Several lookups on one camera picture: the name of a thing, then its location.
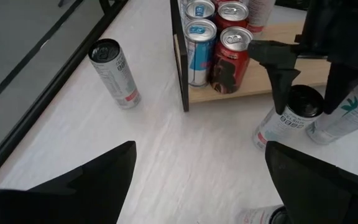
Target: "green leaf logo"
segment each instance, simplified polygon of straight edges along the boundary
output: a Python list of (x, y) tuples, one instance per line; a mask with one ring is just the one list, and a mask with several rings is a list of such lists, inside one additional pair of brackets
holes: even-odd
[(310, 131), (312, 134), (316, 131), (316, 126), (314, 125), (314, 122), (310, 125)]
[(349, 103), (349, 105), (343, 105), (341, 106), (342, 109), (346, 110), (346, 113), (343, 116), (347, 115), (348, 113), (354, 111), (357, 107), (358, 107), (358, 100), (356, 97), (354, 97), (354, 101), (352, 101), (351, 99), (347, 99), (347, 102)]

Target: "gray floor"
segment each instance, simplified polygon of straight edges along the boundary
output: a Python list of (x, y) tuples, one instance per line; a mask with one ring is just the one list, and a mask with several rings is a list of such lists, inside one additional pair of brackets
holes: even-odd
[(0, 82), (74, 1), (0, 0)]
[[(0, 1), (0, 81), (70, 7), (58, 1)], [(0, 95), (0, 142), (102, 18), (99, 1), (85, 0)]]

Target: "red can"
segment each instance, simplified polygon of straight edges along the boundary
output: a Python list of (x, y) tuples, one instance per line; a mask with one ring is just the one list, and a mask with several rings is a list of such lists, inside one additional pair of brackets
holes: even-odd
[(247, 6), (243, 3), (230, 1), (220, 4), (215, 16), (215, 24), (218, 32), (232, 26), (247, 28), (246, 18), (249, 15)]
[(215, 9), (218, 9), (218, 7), (224, 3), (224, 2), (228, 2), (228, 1), (237, 1), (237, 2), (241, 2), (244, 5), (248, 6), (249, 0), (211, 0), (212, 3), (215, 5)]
[(222, 31), (215, 47), (211, 86), (222, 94), (234, 93), (240, 88), (249, 64), (248, 45), (252, 34), (243, 27)]

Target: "beverage can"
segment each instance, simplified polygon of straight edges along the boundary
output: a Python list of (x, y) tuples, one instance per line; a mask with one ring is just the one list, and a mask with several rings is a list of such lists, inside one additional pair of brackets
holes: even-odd
[(250, 0), (248, 3), (249, 16), (247, 29), (252, 32), (255, 39), (259, 39), (272, 13), (276, 0)]
[(244, 210), (239, 219), (241, 224), (291, 224), (283, 205)]
[(323, 103), (321, 94), (312, 87), (291, 86), (284, 112), (277, 114), (273, 107), (255, 130), (255, 146), (264, 150), (267, 141), (279, 141), (304, 130), (323, 112)]
[(207, 19), (190, 21), (185, 28), (189, 85), (201, 88), (208, 84), (216, 38), (216, 26)]
[(250, 60), (247, 48), (251, 40), (252, 34), (243, 27), (229, 27), (222, 32), (210, 80), (216, 91), (226, 94), (239, 89)]
[(187, 4), (185, 14), (185, 24), (193, 19), (211, 20), (215, 14), (215, 5), (210, 0), (193, 0)]
[(186, 6), (189, 1), (190, 0), (180, 0), (179, 10), (180, 10), (180, 19), (181, 19), (183, 29), (185, 28), (185, 25), (186, 25)]
[(212, 0), (212, 3), (215, 5), (215, 8), (217, 9), (222, 3), (228, 1), (237, 1), (239, 3), (243, 3), (245, 6), (248, 6), (248, 2), (249, 2), (249, 0)]
[(247, 6), (240, 2), (229, 1), (219, 5), (215, 16), (215, 24), (218, 32), (233, 26), (247, 28), (246, 18), (249, 15)]
[(308, 126), (308, 136), (318, 144), (329, 144), (358, 130), (358, 86), (331, 113), (323, 113)]
[(119, 107), (129, 109), (136, 106), (140, 94), (118, 42), (112, 39), (98, 40), (89, 49), (88, 56)]

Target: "black metal frame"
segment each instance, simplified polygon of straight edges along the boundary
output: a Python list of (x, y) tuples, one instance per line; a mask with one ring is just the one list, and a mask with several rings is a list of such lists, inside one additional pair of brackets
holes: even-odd
[(185, 35), (181, 23), (179, 5), (177, 0), (171, 0), (171, 20), (172, 20), (172, 35), (173, 48), (175, 49), (175, 59), (178, 69), (178, 78), (180, 85), (181, 100), (183, 103), (183, 110), (189, 111), (189, 87), (188, 87), (188, 70), (187, 70), (187, 49), (185, 42)]
[(108, 5), (110, 7), (108, 10), (106, 9), (107, 4), (102, 4), (106, 2), (108, 3), (108, 0), (100, 0), (100, 2), (104, 11), (104, 16), (85, 37), (84, 41), (82, 41), (80, 46), (74, 51), (68, 61), (56, 74), (54, 79), (40, 94), (31, 108), (15, 125), (13, 130), (5, 137), (2, 143), (0, 143), (0, 167), (4, 164), (5, 160), (9, 157), (15, 147), (20, 143), (22, 138), (27, 134), (29, 129), (33, 126), (44, 109), (49, 105), (71, 74), (75, 71), (77, 66), (79, 66), (85, 58), (88, 53), (88, 49), (91, 47), (93, 42), (99, 39), (128, 0), (116, 0), (111, 7)]

